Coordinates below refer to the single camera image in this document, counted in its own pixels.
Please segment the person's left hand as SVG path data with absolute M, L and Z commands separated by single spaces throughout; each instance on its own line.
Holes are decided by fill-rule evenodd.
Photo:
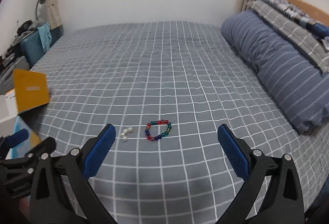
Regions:
M 26 219 L 30 219 L 30 201 L 27 197 L 19 200 L 18 209 L 24 215 L 24 217 L 26 217 Z

